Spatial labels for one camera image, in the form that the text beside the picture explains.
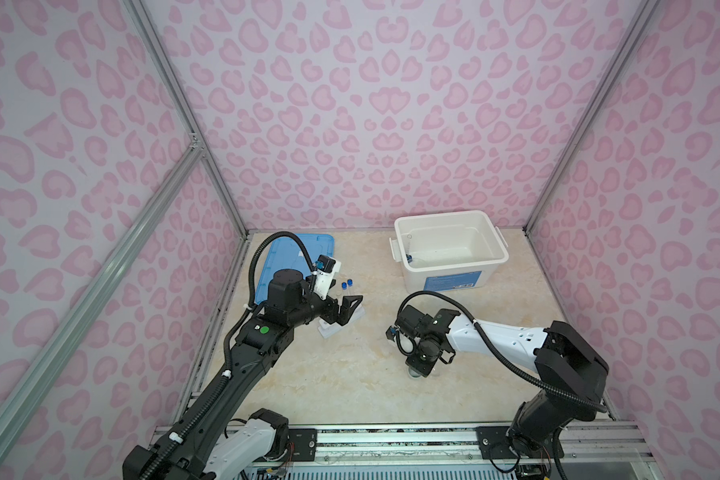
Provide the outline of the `clear petri dish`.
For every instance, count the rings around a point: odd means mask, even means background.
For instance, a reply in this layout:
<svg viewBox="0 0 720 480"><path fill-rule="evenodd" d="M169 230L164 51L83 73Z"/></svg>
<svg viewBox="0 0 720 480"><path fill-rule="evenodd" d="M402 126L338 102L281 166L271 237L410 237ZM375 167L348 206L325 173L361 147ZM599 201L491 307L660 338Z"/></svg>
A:
<svg viewBox="0 0 720 480"><path fill-rule="evenodd" d="M442 267L457 265L468 261L470 251L466 248L438 248L418 250L416 268Z"/></svg>

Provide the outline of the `blue-based small cylinder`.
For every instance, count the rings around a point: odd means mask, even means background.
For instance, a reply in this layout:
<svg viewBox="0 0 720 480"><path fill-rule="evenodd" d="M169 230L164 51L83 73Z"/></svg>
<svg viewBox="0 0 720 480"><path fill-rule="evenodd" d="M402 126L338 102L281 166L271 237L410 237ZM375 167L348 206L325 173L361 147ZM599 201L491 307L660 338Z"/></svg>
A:
<svg viewBox="0 0 720 480"><path fill-rule="evenodd" d="M415 267L416 261L418 258L416 242L413 240L413 237L411 235L406 235L403 238L403 244L404 244L405 259L406 259L407 264L411 267Z"/></svg>

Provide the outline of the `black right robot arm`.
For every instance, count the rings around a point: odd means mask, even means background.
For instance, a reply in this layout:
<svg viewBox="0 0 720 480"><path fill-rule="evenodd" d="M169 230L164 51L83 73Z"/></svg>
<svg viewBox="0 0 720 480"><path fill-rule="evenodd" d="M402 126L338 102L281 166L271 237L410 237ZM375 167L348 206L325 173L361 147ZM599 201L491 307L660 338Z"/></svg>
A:
<svg viewBox="0 0 720 480"><path fill-rule="evenodd" d="M504 434L504 448L521 456L550 449L555 433L570 422L605 413L607 362L569 324L525 328L480 320L464 310L426 314L406 305L386 337L406 359L409 373L428 377L438 362L450 364L459 353L493 356L511 373L535 386Z"/></svg>

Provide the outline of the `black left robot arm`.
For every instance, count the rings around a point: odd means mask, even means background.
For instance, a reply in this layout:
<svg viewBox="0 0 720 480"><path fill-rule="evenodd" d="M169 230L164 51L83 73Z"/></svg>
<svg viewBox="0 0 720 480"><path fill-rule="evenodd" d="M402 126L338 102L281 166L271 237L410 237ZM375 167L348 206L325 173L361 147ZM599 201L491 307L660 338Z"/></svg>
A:
<svg viewBox="0 0 720 480"><path fill-rule="evenodd" d="M297 327L320 318L345 326L362 296L329 295L333 277L316 281L299 271L276 272L268 297L227 340L225 359L211 383L152 447L136 446L126 457L126 479L235 479L258 459L286 463L293 454L286 417L262 408L241 429L226 433L232 417L253 387L294 340Z"/></svg>

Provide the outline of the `white test tube rack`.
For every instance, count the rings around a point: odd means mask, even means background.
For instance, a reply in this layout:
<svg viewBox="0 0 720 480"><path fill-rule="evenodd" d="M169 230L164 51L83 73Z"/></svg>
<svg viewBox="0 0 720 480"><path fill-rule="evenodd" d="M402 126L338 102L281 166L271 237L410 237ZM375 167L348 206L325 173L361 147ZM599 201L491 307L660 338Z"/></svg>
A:
<svg viewBox="0 0 720 480"><path fill-rule="evenodd" d="M354 323L355 321L359 320L365 315L366 311L365 308L360 305L351 316L350 320L345 326L349 326L350 324ZM336 333L340 332L344 327L344 325L339 325L338 323L329 324L324 319L320 318L318 320L318 332L320 335L327 339Z"/></svg>

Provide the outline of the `blue plastic bin lid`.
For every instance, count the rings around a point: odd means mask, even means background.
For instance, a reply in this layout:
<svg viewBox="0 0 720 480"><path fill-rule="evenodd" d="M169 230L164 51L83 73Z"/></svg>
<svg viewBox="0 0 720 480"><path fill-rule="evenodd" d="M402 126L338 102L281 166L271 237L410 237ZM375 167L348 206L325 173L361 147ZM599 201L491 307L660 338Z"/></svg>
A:
<svg viewBox="0 0 720 480"><path fill-rule="evenodd" d="M332 235L299 233L298 237L313 261L316 261L320 255L334 256L335 239ZM257 276L255 293L257 303L267 299L269 282L273 279L274 274L282 269L295 269L302 275L309 273L303 253L292 239L278 238L269 245L264 256L261 273Z"/></svg>

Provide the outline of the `white plastic storage bin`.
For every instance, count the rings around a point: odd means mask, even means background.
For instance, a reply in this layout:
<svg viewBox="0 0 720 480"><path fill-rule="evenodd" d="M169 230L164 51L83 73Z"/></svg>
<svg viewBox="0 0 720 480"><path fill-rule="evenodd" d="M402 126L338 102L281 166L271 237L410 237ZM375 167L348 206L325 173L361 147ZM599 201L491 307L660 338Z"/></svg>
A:
<svg viewBox="0 0 720 480"><path fill-rule="evenodd" d="M408 292L480 288L509 260L501 231L482 211L400 217L389 239Z"/></svg>

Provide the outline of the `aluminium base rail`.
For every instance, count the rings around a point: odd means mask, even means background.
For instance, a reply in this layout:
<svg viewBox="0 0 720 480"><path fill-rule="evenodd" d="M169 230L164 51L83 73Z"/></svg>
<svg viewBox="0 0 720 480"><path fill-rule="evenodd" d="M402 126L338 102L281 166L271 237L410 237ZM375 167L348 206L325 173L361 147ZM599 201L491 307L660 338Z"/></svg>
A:
<svg viewBox="0 0 720 480"><path fill-rule="evenodd" d="M162 429L124 461L126 479L659 479L629 422L573 422L534 453L504 423L289 426L233 420L217 436Z"/></svg>

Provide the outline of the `aluminium frame strut left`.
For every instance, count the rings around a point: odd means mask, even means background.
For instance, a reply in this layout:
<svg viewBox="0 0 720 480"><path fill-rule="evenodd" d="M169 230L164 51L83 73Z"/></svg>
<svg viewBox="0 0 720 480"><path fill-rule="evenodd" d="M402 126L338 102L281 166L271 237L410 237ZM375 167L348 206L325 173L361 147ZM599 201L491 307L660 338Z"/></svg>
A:
<svg viewBox="0 0 720 480"><path fill-rule="evenodd" d="M187 149L0 406L0 466L203 155Z"/></svg>

